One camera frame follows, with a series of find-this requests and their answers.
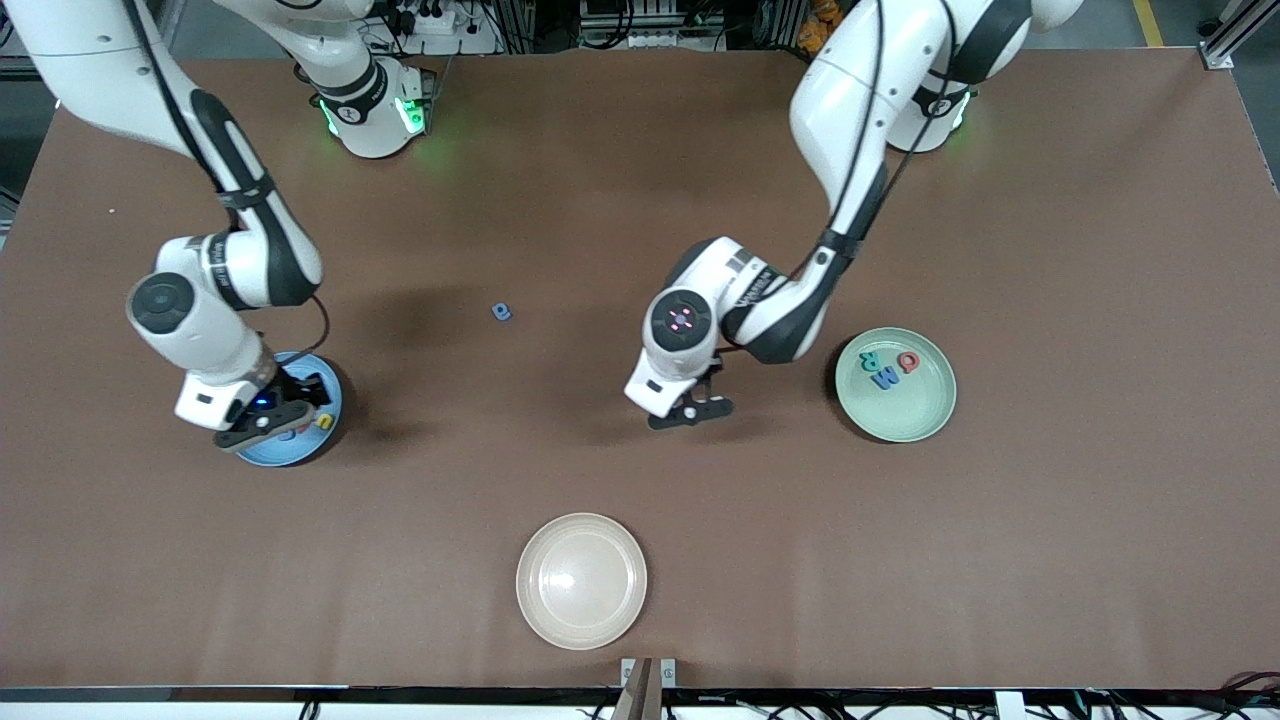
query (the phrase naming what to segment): white plate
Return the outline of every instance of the white plate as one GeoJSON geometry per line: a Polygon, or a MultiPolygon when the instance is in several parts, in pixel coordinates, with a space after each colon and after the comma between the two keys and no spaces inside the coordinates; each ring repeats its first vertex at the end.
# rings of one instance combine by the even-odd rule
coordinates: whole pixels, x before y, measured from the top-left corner
{"type": "Polygon", "coordinates": [[[640,615],[648,587],[636,539],[593,512],[543,525],[516,569],[516,600],[529,626],[564,650],[595,650],[621,638],[640,615]]]}

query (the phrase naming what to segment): yellow object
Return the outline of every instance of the yellow object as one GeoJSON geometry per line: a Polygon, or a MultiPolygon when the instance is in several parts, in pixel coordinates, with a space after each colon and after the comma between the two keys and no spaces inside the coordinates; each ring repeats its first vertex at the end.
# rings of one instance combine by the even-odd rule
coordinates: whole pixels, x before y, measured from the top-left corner
{"type": "Polygon", "coordinates": [[[840,24],[840,20],[845,19],[836,0],[809,0],[809,6],[813,8],[813,14],[824,23],[840,24]]]}
{"type": "Polygon", "coordinates": [[[796,45],[810,55],[817,55],[818,50],[827,42],[831,37],[831,31],[827,28],[826,23],[818,20],[805,20],[800,26],[800,36],[796,38],[796,45]]]}

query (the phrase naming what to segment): cable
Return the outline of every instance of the cable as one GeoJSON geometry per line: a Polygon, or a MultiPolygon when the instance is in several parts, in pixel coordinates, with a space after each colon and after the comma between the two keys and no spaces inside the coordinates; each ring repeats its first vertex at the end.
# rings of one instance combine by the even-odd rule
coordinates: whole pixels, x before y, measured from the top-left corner
{"type": "Polygon", "coordinates": [[[783,705],[782,707],[771,712],[769,716],[765,717],[764,720],[778,720],[778,717],[781,717],[782,714],[786,712],[787,710],[795,710],[800,715],[804,715],[805,720],[817,720],[813,715],[809,715],[808,710],[800,707],[799,705],[783,705]]]}
{"type": "Polygon", "coordinates": [[[932,710],[932,711],[937,712],[938,715],[942,715],[942,716],[945,716],[945,717],[950,717],[951,720],[960,720],[960,716],[959,716],[959,715],[956,715],[956,710],[955,710],[955,707],[952,707],[952,708],[951,708],[950,711],[945,711],[945,710],[942,710],[941,707],[938,707],[938,706],[936,706],[936,705],[929,705],[929,706],[927,706],[927,707],[928,707],[929,710],[932,710]]]}
{"type": "Polygon", "coordinates": [[[9,32],[5,32],[4,40],[0,40],[0,47],[4,47],[5,45],[9,44],[9,40],[13,37],[14,32],[13,20],[9,19],[9,13],[5,12],[4,8],[0,8],[0,32],[4,32],[5,29],[8,29],[9,32]]]}
{"type": "MultiPolygon", "coordinates": [[[[863,114],[863,128],[858,137],[858,146],[854,149],[852,161],[849,165],[849,174],[845,176],[845,184],[841,188],[840,199],[836,201],[836,209],[835,211],[832,211],[831,220],[827,223],[828,229],[831,228],[831,224],[835,223],[836,217],[840,214],[841,205],[845,200],[845,193],[849,191],[849,186],[854,179],[854,172],[858,167],[858,156],[863,150],[863,140],[865,138],[867,135],[867,126],[870,122],[872,105],[876,99],[876,92],[879,88],[881,61],[883,60],[883,53],[884,53],[884,9],[881,6],[882,1],[884,0],[878,0],[876,3],[876,13],[877,13],[877,19],[879,20],[879,29],[878,29],[878,45],[876,49],[876,74],[872,78],[872,92],[867,100],[867,111],[863,114]]],[[[940,95],[945,95],[947,91],[947,86],[951,83],[952,70],[955,65],[955,56],[957,51],[957,38],[956,38],[956,22],[955,22],[955,15],[951,13],[951,5],[947,3],[947,0],[938,0],[938,3],[942,4],[942,10],[947,15],[947,29],[950,35],[948,40],[951,45],[947,53],[947,72],[943,74],[942,88],[940,91],[940,95]]],[[[897,184],[897,181],[901,179],[902,172],[906,170],[906,167],[910,164],[911,158],[915,156],[916,150],[919,150],[920,147],[920,142],[924,141],[924,135],[929,131],[929,127],[933,124],[933,120],[937,119],[937,117],[938,115],[936,113],[931,111],[929,117],[924,119],[924,124],[920,126],[920,131],[915,135],[915,140],[911,142],[911,147],[902,158],[902,161],[899,163],[897,169],[893,172],[893,177],[890,178],[888,184],[884,186],[883,192],[881,192],[881,196],[877,200],[876,206],[872,211],[872,222],[874,222],[876,217],[879,214],[881,208],[884,206],[884,201],[888,199],[890,191],[892,191],[893,186],[897,184]]]]}
{"type": "Polygon", "coordinates": [[[298,720],[316,720],[320,717],[320,701],[308,700],[302,703],[302,712],[298,712],[298,720]]]}
{"type": "MultiPolygon", "coordinates": [[[[293,355],[289,355],[284,360],[280,360],[279,365],[282,368],[288,365],[289,363],[293,363],[294,360],[306,357],[307,355],[312,355],[316,350],[320,348],[321,345],[324,345],[324,341],[329,340],[329,310],[324,306],[324,302],[320,302],[320,299],[316,297],[315,295],[311,296],[311,301],[316,304],[316,307],[320,309],[320,316],[324,318],[324,331],[320,332],[320,340],[312,342],[308,347],[305,347],[294,352],[293,355]]],[[[319,712],[320,712],[320,706],[319,703],[316,703],[316,714],[319,712]]]]}
{"type": "Polygon", "coordinates": [[[502,36],[503,55],[513,55],[511,46],[515,45],[515,42],[512,42],[511,37],[507,35],[507,26],[498,23],[497,18],[493,17],[493,13],[489,12],[488,3],[480,3],[480,9],[484,10],[485,17],[489,18],[489,27],[493,28],[494,35],[502,36]]]}
{"type": "Polygon", "coordinates": [[[444,79],[449,77],[449,68],[453,67],[453,59],[457,55],[449,55],[449,59],[444,61],[444,69],[440,70],[440,76],[435,78],[435,88],[431,91],[431,101],[436,101],[444,95],[444,79]]]}
{"type": "Polygon", "coordinates": [[[881,712],[884,712],[886,710],[888,710],[888,706],[891,706],[891,705],[893,705],[893,702],[886,702],[884,705],[877,707],[876,710],[872,710],[867,715],[863,715],[861,720],[872,720],[872,717],[876,717],[881,712]]]}
{"type": "Polygon", "coordinates": [[[1275,673],[1275,671],[1268,671],[1268,673],[1249,673],[1248,675],[1240,678],[1239,680],[1236,680],[1236,682],[1234,682],[1234,683],[1231,683],[1229,685],[1222,685],[1221,688],[1217,689],[1217,692],[1239,691],[1239,689],[1243,689],[1245,685],[1252,685],[1253,683],[1257,683],[1258,680],[1266,680],[1268,678],[1280,678],[1280,673],[1275,673]]]}
{"type": "Polygon", "coordinates": [[[1155,712],[1152,712],[1151,710],[1148,710],[1148,708],[1147,708],[1147,706],[1142,705],[1140,702],[1134,702],[1133,700],[1129,700],[1129,698],[1125,698],[1125,697],[1123,697],[1123,696],[1121,696],[1120,693],[1117,693],[1117,692],[1115,692],[1115,691],[1111,691],[1111,692],[1112,692],[1112,693],[1114,693],[1114,694],[1115,694],[1115,696],[1116,696],[1117,698],[1120,698],[1120,701],[1121,701],[1121,702],[1126,702],[1126,703],[1132,705],[1132,706],[1133,706],[1133,707],[1134,707],[1134,708],[1135,708],[1135,710],[1137,710],[1138,712],[1142,712],[1142,714],[1143,714],[1143,715],[1146,715],[1146,716],[1147,716],[1147,717],[1148,717],[1149,720],[1165,720],[1165,719],[1164,719],[1164,717],[1161,717],[1160,715],[1156,715],[1155,712]]]}
{"type": "Polygon", "coordinates": [[[584,47],[590,47],[591,50],[609,50],[617,47],[628,35],[631,35],[631,28],[635,24],[635,19],[636,19],[635,0],[626,0],[626,5],[618,8],[618,27],[617,29],[613,31],[613,37],[604,41],[604,44],[602,45],[593,45],[582,40],[580,32],[579,42],[581,42],[584,47]],[[626,29],[622,28],[623,20],[626,22],[626,29]]]}
{"type": "Polygon", "coordinates": [[[827,229],[836,223],[836,218],[840,215],[840,209],[845,204],[845,195],[849,192],[849,186],[854,182],[854,173],[858,169],[858,159],[863,154],[863,145],[867,140],[867,128],[872,124],[872,108],[876,106],[876,94],[879,92],[879,74],[881,67],[884,64],[884,3],[886,0],[874,0],[876,3],[876,64],[872,70],[872,87],[870,92],[867,94],[867,106],[863,109],[863,122],[861,128],[858,131],[858,143],[854,145],[854,156],[849,161],[849,172],[845,173],[845,182],[840,188],[840,195],[836,197],[836,208],[831,211],[831,218],[827,220],[827,229]]]}
{"type": "MultiPolygon", "coordinates": [[[[956,47],[956,19],[955,15],[951,14],[951,5],[947,4],[947,0],[938,0],[938,3],[942,3],[942,9],[947,14],[947,26],[951,33],[951,50],[947,54],[947,72],[942,76],[942,88],[938,91],[938,95],[942,96],[947,94],[947,86],[951,85],[952,67],[955,65],[956,53],[959,49],[956,47]]],[[[893,177],[890,178],[888,184],[884,186],[884,192],[881,193],[879,201],[876,204],[876,210],[872,213],[873,220],[876,219],[876,215],[879,214],[881,208],[884,206],[884,200],[888,199],[890,191],[893,190],[893,186],[896,186],[897,181],[902,177],[902,170],[906,169],[911,158],[915,156],[915,151],[920,147],[920,142],[924,140],[924,133],[929,132],[929,126],[932,126],[933,120],[938,117],[940,115],[936,111],[931,110],[929,117],[924,119],[924,124],[920,126],[920,132],[915,135],[915,140],[911,142],[911,149],[906,151],[902,161],[899,163],[897,169],[893,170],[893,177]]]]}
{"type": "MultiPolygon", "coordinates": [[[[394,6],[388,6],[387,12],[390,13],[393,9],[394,9],[394,6]]],[[[387,26],[387,33],[392,36],[392,42],[396,44],[396,53],[397,53],[396,56],[397,58],[408,58],[408,53],[406,53],[404,51],[404,46],[399,44],[399,36],[396,35],[394,29],[392,29],[392,22],[389,19],[387,19],[385,14],[383,15],[383,24],[387,26]]]]}
{"type": "MultiPolygon", "coordinates": [[[[726,32],[728,32],[731,29],[742,29],[744,27],[746,27],[749,24],[751,24],[751,20],[744,20],[741,23],[737,23],[733,27],[728,27],[728,26],[722,24],[719,35],[716,36],[716,42],[712,44],[712,53],[714,53],[716,49],[719,47],[719,38],[724,37],[726,32]]],[[[724,41],[724,50],[728,50],[728,40],[724,41]]]]}
{"type": "Polygon", "coordinates": [[[454,3],[453,8],[458,12],[460,15],[466,15],[468,19],[472,19],[472,20],[480,19],[480,15],[472,14],[472,13],[476,12],[476,3],[475,3],[475,0],[471,0],[471,13],[468,13],[468,12],[466,12],[466,10],[462,9],[462,3],[461,1],[460,3],[454,3]]]}
{"type": "MultiPolygon", "coordinates": [[[[205,159],[205,154],[200,151],[200,146],[196,145],[196,138],[191,133],[191,127],[187,124],[187,119],[182,117],[182,110],[178,109],[178,101],[174,100],[173,92],[169,91],[169,82],[164,78],[164,73],[160,72],[160,61],[156,60],[156,54],[151,49],[151,42],[147,38],[146,27],[142,24],[142,15],[138,14],[138,6],[134,0],[122,0],[124,3],[124,12],[129,15],[129,24],[133,26],[133,37],[137,40],[138,46],[142,47],[142,54],[146,56],[147,61],[151,63],[151,69],[156,76],[156,87],[160,88],[160,99],[164,101],[165,110],[169,113],[169,120],[173,123],[175,131],[178,131],[178,137],[182,138],[182,143],[187,147],[187,152],[191,158],[200,165],[201,170],[209,176],[209,182],[214,183],[214,190],[221,195],[225,192],[223,183],[218,181],[218,176],[214,174],[212,168],[209,167],[209,160],[205,159]]],[[[239,220],[236,217],[236,211],[230,208],[227,209],[227,218],[230,227],[238,227],[239,220]]]]}

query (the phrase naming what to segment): green plate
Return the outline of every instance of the green plate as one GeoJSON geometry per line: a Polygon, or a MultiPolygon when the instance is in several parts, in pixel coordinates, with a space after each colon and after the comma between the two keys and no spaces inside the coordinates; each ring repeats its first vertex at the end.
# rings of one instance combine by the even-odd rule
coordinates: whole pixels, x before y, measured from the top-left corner
{"type": "Polygon", "coordinates": [[[951,419],[956,375],[947,356],[924,336],[877,328],[849,341],[840,354],[836,395],[849,418],[872,436],[915,442],[951,419]],[[918,363],[904,352],[915,354],[918,363]]]}

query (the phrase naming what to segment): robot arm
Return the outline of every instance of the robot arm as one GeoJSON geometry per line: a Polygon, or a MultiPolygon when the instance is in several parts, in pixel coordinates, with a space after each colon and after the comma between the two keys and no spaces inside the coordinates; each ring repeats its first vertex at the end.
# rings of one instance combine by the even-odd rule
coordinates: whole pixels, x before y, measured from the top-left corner
{"type": "Polygon", "coordinates": [[[177,67],[146,10],[132,3],[5,6],[68,110],[114,135],[195,158],[236,217],[238,227],[166,242],[155,272],[129,293],[127,313],[152,348],[187,372],[175,414],[221,430],[218,443],[238,450],[310,421],[314,404],[306,400],[321,400],[323,388],[279,370],[236,313],[306,302],[323,279],[320,255],[236,119],[177,67]]]}
{"type": "Polygon", "coordinates": [[[374,58],[353,20],[372,0],[214,0],[279,42],[320,94],[329,129],[361,158],[384,158],[426,129],[430,73],[374,58]]]}
{"type": "MultiPolygon", "coordinates": [[[[1080,0],[1036,0],[1043,24],[1080,0]]],[[[649,306],[644,350],[625,392],[654,429],[727,415],[726,398],[695,400],[719,369],[717,331],[764,364],[791,363],[813,346],[836,282],[856,258],[886,188],[891,129],[924,145],[942,119],[937,100],[998,72],[1021,47],[1032,0],[865,0],[809,65],[791,100],[791,132],[831,206],[831,222],[790,278],[731,238],[695,245],[649,306]],[[929,88],[936,97],[927,97],[929,88]],[[924,119],[895,127],[925,97],[924,119]],[[681,316],[696,320],[692,325],[681,316]]]]}

